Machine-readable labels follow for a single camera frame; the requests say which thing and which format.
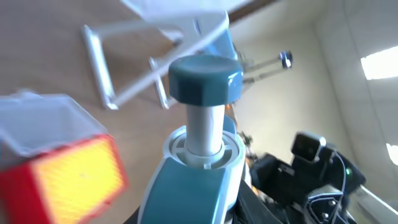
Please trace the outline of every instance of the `ceiling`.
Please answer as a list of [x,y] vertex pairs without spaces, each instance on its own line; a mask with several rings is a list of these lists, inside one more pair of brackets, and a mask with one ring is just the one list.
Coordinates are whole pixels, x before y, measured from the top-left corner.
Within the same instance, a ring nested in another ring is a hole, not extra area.
[[326,0],[281,0],[231,26],[234,42],[250,42],[279,35],[313,21]]

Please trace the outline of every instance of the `red and yellow box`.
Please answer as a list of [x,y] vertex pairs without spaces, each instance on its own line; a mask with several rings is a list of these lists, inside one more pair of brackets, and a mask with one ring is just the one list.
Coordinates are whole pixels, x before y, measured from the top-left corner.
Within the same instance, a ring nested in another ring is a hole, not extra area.
[[127,186],[114,139],[100,135],[60,147],[0,174],[10,223],[86,223]]

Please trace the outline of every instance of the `white cylinder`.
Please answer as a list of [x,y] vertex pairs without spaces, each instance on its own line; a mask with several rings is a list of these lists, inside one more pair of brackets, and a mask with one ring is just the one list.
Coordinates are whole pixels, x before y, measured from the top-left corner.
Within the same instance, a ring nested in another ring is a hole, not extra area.
[[210,156],[221,149],[225,105],[187,105],[188,125],[186,147],[198,156]]

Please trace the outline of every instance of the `blue knob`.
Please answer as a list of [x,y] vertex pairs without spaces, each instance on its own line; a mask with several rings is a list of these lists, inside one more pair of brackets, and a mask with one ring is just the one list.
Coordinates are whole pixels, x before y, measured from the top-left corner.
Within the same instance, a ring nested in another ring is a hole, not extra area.
[[214,55],[192,55],[169,67],[170,95],[180,103],[218,106],[241,96],[243,68],[236,60]]

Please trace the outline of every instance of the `wooden beam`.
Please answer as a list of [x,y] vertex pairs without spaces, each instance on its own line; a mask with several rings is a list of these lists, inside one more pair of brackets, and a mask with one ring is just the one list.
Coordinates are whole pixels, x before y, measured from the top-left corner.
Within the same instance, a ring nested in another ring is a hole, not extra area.
[[245,4],[237,10],[230,12],[229,23],[233,24],[244,17],[262,9],[263,7],[269,6],[270,4],[276,2],[277,0],[252,0],[251,2]]

